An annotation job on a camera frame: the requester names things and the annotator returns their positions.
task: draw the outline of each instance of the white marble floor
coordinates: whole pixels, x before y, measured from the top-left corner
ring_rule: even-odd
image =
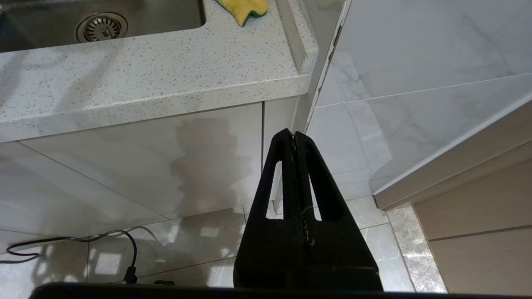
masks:
[[[385,213],[371,197],[347,201],[380,269],[386,291],[413,292],[402,254]],[[138,246],[139,283],[173,280],[179,286],[232,287],[232,269],[249,207],[222,210],[128,229]],[[268,218],[282,218],[271,207]],[[26,249],[42,257],[0,264],[0,297],[27,298],[51,281],[108,283],[123,278],[132,246],[123,235],[85,244],[71,241]],[[1,254],[0,260],[16,260]]]

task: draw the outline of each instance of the yellow sponge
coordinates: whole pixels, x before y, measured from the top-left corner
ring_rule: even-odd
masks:
[[[250,15],[263,16],[268,11],[268,0],[216,0],[231,13],[243,27]]]

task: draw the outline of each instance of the power cord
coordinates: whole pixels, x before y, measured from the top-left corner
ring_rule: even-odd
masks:
[[[34,260],[40,257],[39,253],[18,253],[18,252],[11,251],[11,249],[16,248],[16,247],[45,243],[45,242],[60,241],[60,240],[70,240],[70,241],[78,241],[78,242],[83,242],[83,243],[90,243],[93,241],[97,241],[114,232],[121,232],[122,234],[126,235],[131,240],[131,243],[133,244],[133,260],[131,261],[131,266],[129,266],[128,269],[126,270],[124,281],[126,282],[126,284],[134,284],[137,282],[137,276],[135,276],[135,271],[137,270],[135,268],[135,262],[137,261],[137,244],[135,243],[135,240],[133,239],[133,237],[127,231],[122,230],[122,229],[110,230],[90,240],[83,240],[83,239],[75,238],[75,237],[55,237],[55,238],[41,239],[41,240],[34,240],[34,241],[13,244],[6,249],[7,253],[12,254],[12,255],[17,255],[17,256],[31,256],[31,257],[28,259],[22,260],[22,261],[0,261],[0,264],[20,264],[20,263],[29,262],[31,260]]]

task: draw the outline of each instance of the stainless steel sink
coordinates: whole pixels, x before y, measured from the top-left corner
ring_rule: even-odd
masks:
[[[202,0],[0,0],[0,52],[200,27]]]

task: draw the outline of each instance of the sink drain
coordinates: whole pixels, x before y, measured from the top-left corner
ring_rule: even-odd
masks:
[[[126,19],[114,12],[102,12],[83,19],[76,28],[76,38],[80,43],[107,40],[126,35]]]

